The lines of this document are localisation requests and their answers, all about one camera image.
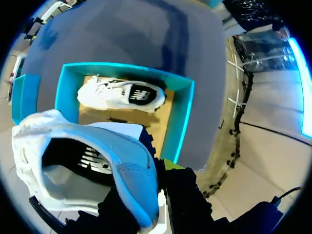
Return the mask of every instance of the white sneaker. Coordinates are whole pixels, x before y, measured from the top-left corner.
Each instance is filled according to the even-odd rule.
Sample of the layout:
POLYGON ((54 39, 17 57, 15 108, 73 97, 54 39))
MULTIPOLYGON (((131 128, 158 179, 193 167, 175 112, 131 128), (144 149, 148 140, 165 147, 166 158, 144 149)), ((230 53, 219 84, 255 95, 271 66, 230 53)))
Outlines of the white sneaker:
POLYGON ((92 78, 78 90, 78 101, 96 110, 136 109, 153 113, 165 102, 164 91, 143 81, 92 78))
POLYGON ((157 222, 159 214, 153 158, 134 136, 103 127, 100 123, 93 126, 69 123, 57 110, 28 116, 12 130, 17 174, 27 184, 30 194, 49 210, 97 212, 97 204, 103 201, 109 188, 64 166, 43 167, 41 162, 53 138, 82 142, 109 162, 121 200, 140 227, 149 229, 157 222))

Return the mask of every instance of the wire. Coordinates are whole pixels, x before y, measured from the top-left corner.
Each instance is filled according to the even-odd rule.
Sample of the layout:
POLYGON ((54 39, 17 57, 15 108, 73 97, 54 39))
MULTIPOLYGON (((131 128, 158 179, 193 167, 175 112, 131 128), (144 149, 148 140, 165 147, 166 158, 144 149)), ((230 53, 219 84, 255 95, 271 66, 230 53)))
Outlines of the wire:
POLYGON ((298 191, 298 190, 302 190, 303 187, 296 187, 296 188, 293 188, 293 189, 290 189, 288 192, 285 192, 282 196, 278 197, 276 200, 273 201, 274 205, 276 203, 278 203, 281 199, 283 199, 284 197, 286 197, 288 194, 291 194, 292 192, 294 191, 298 191))
POLYGON ((269 131, 269 132, 272 132, 272 133, 276 133, 276 134, 279 134, 281 136, 288 137, 290 139, 296 140, 296 141, 298 141, 300 143, 303 143, 305 145, 312 146, 312 144, 309 144, 309 143, 307 143, 307 142, 305 142, 303 140, 300 140, 298 138, 295 138, 295 137, 290 136, 290 135, 285 134, 285 133, 281 133, 281 132, 278 132, 278 131, 275 131, 275 130, 272 130, 272 129, 269 129, 269 128, 261 127, 261 126, 258 126, 258 125, 254 125, 254 124, 251 124, 251 123, 246 123, 246 122, 240 122, 240 123, 245 124, 245 125, 249 125, 249 126, 252 126, 252 127, 255 127, 255 128, 260 128, 262 130, 266 130, 266 131, 269 131))

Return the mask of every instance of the light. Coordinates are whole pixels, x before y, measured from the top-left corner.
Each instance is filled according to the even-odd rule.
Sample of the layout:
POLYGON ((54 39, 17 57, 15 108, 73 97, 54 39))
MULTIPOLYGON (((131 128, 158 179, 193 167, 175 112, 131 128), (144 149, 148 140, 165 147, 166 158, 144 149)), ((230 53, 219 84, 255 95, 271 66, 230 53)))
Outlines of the light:
POLYGON ((296 39, 290 38, 288 42, 296 59, 301 79, 303 93, 303 121, 301 132, 308 137, 312 137, 312 80, 310 72, 296 39))

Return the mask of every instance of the cardboard box bottom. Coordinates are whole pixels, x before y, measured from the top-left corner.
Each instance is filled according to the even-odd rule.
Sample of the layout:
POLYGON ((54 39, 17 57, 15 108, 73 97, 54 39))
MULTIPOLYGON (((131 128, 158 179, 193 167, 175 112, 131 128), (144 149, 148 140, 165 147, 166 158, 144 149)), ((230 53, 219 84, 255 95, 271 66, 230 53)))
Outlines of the cardboard box bottom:
MULTIPOLYGON (((90 76, 86 76, 84 84, 90 78, 90 76)), ((80 104, 78 123, 125 122, 141 124, 145 126, 147 132, 153 136, 154 141, 152 144, 156 149, 155 157, 160 158, 175 92, 166 89, 165 94, 167 95, 166 102, 155 113, 147 113, 131 109, 98 111, 80 104)))

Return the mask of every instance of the gray carpet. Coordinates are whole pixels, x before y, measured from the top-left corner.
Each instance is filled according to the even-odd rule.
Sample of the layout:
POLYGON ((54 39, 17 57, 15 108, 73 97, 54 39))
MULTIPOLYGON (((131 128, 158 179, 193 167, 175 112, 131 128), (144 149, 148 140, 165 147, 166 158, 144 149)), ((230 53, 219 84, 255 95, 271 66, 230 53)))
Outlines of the gray carpet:
POLYGON ((91 61, 130 63, 195 80, 178 164, 203 168, 224 99, 225 39, 217 16, 186 0, 88 0, 56 16, 39 31, 22 71, 41 76, 38 111, 54 108, 63 64, 91 61))

